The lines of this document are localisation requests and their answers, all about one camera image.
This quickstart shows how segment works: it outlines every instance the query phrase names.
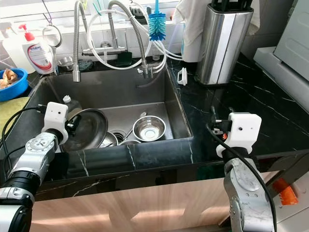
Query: stainless steel sink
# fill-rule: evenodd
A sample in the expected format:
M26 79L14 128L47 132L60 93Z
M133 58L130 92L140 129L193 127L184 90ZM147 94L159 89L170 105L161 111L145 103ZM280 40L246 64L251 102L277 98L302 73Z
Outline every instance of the stainless steel sink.
M71 74L44 77L33 90L27 107L61 102L69 94L83 109L100 109L108 119L108 131L121 139L142 112L162 118L167 129L161 140L191 137L191 132L169 72L164 69L146 80L136 70L111 70L82 73L81 82ZM17 147L36 136L43 127L43 116L25 112L8 139L8 147Z

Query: orange object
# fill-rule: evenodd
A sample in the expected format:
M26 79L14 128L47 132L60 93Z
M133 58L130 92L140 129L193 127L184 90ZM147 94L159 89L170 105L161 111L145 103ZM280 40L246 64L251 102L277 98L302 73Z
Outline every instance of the orange object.
M292 187L283 178L277 180L272 186L279 193L282 205L298 204L298 199Z

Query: stainless steel bowl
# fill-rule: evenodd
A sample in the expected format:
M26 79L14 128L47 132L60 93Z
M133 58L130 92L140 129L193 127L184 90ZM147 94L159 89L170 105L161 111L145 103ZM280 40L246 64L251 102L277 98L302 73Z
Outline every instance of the stainless steel bowl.
M73 70L73 57L64 57L57 61L57 65L67 71Z
M118 145L118 140L116 136L110 132L107 132L100 147L117 146L117 145Z
M133 134L144 142L151 142L161 138L166 130L165 122L157 116L145 116L133 125Z
M131 144L140 144L140 141L135 140L135 139L128 139L128 140L122 141L122 142L119 144L119 146L120 146L120 145L131 145Z

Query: chrome faucet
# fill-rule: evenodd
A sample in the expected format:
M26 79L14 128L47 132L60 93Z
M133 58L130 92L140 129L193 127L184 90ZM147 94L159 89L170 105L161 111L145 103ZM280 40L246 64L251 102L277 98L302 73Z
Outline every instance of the chrome faucet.
M141 40L140 36L140 31L137 27L137 24L135 22L134 16L131 13L131 11L123 5L120 1L117 0L112 0L108 4L108 9L110 10L113 5L119 6L128 16L133 29L135 31L139 47L140 47L140 56L141 56L141 66L142 66L142 74L144 78L152 78L153 77L153 71L152 68L148 66L146 62L146 57L145 57L145 52L144 52L144 47L143 43ZM74 8L74 41L73 41L73 81L74 82L80 82L81 81L81 75L78 67L78 39L79 39L79 11L81 12L82 18L83 18L83 23L84 23L84 28L87 31L88 25L87 21L85 18L84 14L84 8L80 0L77 0L75 3L75 8ZM118 46L118 41L116 38L115 34L115 28L112 20L112 13L108 13L108 18L109 18L109 23L111 27L111 32L112 32L112 47L100 47L100 48L95 48L94 49L97 51L98 55L103 55L104 52L107 54L119 54L123 51L127 51L125 47L119 47ZM93 55L90 49L85 49L83 50L83 55L91 56Z

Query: red pump cap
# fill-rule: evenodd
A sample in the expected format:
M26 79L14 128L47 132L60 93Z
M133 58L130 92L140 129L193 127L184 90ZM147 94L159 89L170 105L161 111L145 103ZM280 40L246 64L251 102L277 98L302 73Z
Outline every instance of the red pump cap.
M31 32L27 32L27 27L25 24L22 24L18 27L19 29L24 29L25 30L25 38L27 41L34 40L34 35Z

